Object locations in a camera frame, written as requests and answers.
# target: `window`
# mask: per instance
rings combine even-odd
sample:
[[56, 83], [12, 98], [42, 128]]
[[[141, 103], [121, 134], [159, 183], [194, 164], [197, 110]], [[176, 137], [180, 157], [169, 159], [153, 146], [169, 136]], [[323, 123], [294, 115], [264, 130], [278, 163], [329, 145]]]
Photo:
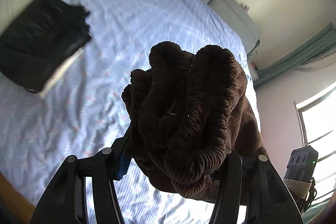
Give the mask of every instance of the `window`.
[[336, 187], [336, 88], [298, 108], [304, 145], [319, 157], [313, 173], [317, 196], [313, 203], [330, 198]]

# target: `curtain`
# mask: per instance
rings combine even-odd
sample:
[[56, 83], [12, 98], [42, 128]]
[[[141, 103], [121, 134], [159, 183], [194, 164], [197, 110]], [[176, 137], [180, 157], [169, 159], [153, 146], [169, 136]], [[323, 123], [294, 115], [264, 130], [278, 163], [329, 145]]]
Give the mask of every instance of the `curtain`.
[[320, 203], [316, 203], [314, 205], [311, 205], [306, 212], [303, 213], [302, 219], [303, 223], [307, 224], [310, 220], [312, 220], [315, 216], [320, 213], [325, 206], [327, 206], [328, 202], [330, 201], [331, 198], [327, 198], [326, 200], [323, 200]]
[[336, 49], [330, 53], [318, 58], [310, 63], [304, 64], [296, 68], [296, 70], [303, 72], [312, 72], [322, 70], [336, 63]]
[[314, 35], [307, 42], [258, 72], [259, 79], [253, 82], [258, 88], [284, 72], [323, 58], [336, 50], [336, 29], [329, 23], [323, 30]]

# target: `white wall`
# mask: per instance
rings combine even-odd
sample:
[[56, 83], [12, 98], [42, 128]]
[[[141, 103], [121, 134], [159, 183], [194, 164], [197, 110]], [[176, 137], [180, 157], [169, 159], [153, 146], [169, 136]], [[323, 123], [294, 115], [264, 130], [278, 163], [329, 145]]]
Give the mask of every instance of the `white wall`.
[[296, 103], [321, 92], [336, 81], [336, 63], [314, 72], [291, 70], [257, 91], [261, 133], [271, 161], [281, 177], [292, 150], [302, 146]]

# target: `floral patterned sheet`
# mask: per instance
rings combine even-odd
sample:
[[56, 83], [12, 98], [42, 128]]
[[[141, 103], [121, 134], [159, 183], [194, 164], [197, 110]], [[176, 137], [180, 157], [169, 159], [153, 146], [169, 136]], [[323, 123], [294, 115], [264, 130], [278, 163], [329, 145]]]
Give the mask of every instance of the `floral patterned sheet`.
[[[0, 171], [33, 205], [68, 155], [92, 156], [124, 134], [129, 117], [122, 90], [132, 70], [149, 68], [150, 49], [158, 42], [173, 41], [193, 53], [207, 44], [231, 50], [248, 77], [246, 95], [258, 119], [241, 40], [201, 0], [64, 1], [91, 12], [92, 41], [45, 98], [0, 73]], [[125, 223], [207, 223], [213, 209], [156, 190], [134, 161], [115, 188]], [[95, 223], [90, 180], [87, 203]]]

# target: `green curtain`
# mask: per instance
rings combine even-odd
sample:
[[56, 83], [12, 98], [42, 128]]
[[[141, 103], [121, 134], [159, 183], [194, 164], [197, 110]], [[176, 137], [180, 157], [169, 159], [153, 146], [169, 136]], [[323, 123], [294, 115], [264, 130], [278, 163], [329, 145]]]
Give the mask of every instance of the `green curtain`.
[[322, 211], [325, 206], [327, 206], [329, 200], [331, 198], [327, 198], [326, 200], [323, 200], [320, 203], [316, 203], [314, 205], [311, 205], [307, 211], [305, 211], [302, 215], [303, 222], [306, 224], [310, 220], [312, 220], [320, 211]]
[[259, 79], [253, 82], [254, 88], [258, 88], [292, 68], [310, 63], [335, 49], [336, 29], [332, 23], [329, 23], [300, 47], [267, 68], [258, 71]]

